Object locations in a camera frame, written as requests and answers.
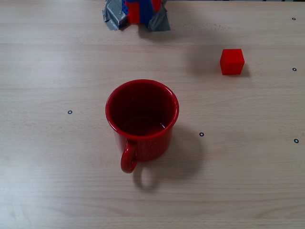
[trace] cube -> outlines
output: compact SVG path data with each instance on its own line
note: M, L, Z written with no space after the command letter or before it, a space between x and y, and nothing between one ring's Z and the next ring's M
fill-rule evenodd
M241 49L224 49L220 59L223 75L240 75L244 66L244 56Z

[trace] mug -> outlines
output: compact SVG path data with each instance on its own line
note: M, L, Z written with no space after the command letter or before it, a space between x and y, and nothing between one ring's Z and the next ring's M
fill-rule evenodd
M123 154L121 169L131 173L137 162L161 156L179 115L175 94L154 80L133 80L116 88L106 103L106 118Z

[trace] red toy part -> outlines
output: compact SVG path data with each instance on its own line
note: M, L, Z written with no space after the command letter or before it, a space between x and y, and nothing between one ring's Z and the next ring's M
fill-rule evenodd
M161 6L161 0L152 0L152 7L155 11L155 13L157 13L160 9Z
M220 59L223 75L240 75L244 66L244 56L241 49L224 49Z
M126 6L128 6L128 22L130 24L138 24L140 23L140 5L139 2L125 2Z

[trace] wooden table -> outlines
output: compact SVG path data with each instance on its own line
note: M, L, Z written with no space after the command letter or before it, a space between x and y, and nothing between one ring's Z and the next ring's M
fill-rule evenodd
M103 7L0 2L0 228L304 229L305 4L169 2L154 33L110 31ZM221 75L224 48L241 76ZM128 175L104 109L139 78L181 110Z

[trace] toy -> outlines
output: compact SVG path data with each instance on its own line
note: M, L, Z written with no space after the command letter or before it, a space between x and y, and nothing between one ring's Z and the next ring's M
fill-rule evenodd
M171 30L166 0L106 0L103 10L104 22L111 30L130 24L144 23L150 31Z
M220 59L223 75L240 75L244 66L241 49L224 49Z

